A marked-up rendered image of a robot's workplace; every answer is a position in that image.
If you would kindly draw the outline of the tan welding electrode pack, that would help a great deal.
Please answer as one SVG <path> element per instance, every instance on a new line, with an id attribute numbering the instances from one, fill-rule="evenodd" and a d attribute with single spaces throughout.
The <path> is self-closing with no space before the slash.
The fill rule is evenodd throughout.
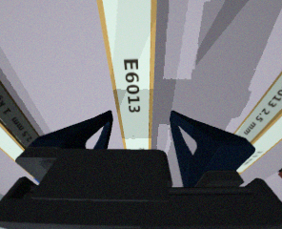
<path id="1" fill-rule="evenodd" d="M 245 137 L 255 152 L 237 169 L 240 175 L 282 140 L 282 72 L 234 132 Z"/>
<path id="2" fill-rule="evenodd" d="M 15 161 L 39 136 L 0 81 L 0 149 Z"/>

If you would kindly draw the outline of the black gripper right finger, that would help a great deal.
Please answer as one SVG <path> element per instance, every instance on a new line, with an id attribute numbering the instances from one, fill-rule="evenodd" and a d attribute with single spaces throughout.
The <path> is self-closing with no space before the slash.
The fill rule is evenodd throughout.
<path id="1" fill-rule="evenodd" d="M 170 124 L 183 187 L 194 187 L 207 171 L 236 171 L 255 152 L 245 137 L 176 111 L 171 111 Z M 197 147 L 193 155 L 179 127 L 195 140 Z"/>

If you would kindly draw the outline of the tan box with blue bands and white label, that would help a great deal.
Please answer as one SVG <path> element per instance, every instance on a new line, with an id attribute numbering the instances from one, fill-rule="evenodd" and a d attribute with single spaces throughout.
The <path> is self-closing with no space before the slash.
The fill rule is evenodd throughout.
<path id="1" fill-rule="evenodd" d="M 157 0 L 96 0 L 124 149 L 151 149 Z"/>

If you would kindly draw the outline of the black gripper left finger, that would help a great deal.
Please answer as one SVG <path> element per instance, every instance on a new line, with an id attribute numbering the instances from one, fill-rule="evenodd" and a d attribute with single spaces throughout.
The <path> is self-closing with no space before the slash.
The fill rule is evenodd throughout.
<path id="1" fill-rule="evenodd" d="M 86 142 L 103 126 L 102 133 L 93 149 L 108 149 L 113 117 L 107 111 L 96 117 L 69 127 L 37 137 L 29 147 L 61 147 L 62 149 L 87 149 Z"/>

